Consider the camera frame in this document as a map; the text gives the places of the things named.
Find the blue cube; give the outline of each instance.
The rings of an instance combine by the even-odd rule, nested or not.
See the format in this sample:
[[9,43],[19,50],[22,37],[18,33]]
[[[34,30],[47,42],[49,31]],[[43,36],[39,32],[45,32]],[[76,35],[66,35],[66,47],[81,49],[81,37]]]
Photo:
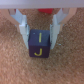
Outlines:
[[28,45],[30,57],[48,58],[50,52],[50,31],[31,29]]

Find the red object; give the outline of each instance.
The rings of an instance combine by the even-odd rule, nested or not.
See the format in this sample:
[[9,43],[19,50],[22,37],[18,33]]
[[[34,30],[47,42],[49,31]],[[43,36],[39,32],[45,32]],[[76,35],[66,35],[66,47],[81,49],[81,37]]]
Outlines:
[[38,9],[38,11],[51,14],[53,9]]

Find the brown surface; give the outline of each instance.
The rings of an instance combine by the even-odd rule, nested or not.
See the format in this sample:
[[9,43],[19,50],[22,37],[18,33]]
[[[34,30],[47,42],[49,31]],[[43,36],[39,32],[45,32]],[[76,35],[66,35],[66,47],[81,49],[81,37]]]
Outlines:
[[[20,11],[31,29],[49,30],[53,14]],[[48,59],[30,58],[21,34],[0,13],[0,84],[84,84],[84,9],[63,27]]]

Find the block top face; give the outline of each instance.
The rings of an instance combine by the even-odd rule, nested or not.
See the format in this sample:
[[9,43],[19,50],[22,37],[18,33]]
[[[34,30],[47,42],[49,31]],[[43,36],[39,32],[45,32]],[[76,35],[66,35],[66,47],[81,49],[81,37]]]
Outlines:
[[50,47],[50,31],[31,29],[28,44],[29,46]]

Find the brown carpet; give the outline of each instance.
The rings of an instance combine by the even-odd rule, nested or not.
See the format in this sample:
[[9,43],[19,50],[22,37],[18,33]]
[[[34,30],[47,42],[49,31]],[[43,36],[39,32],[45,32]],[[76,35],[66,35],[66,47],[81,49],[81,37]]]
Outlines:
[[[20,11],[31,29],[49,30],[58,10]],[[0,13],[0,84],[84,84],[84,8],[63,27],[47,59],[30,58],[21,34]]]

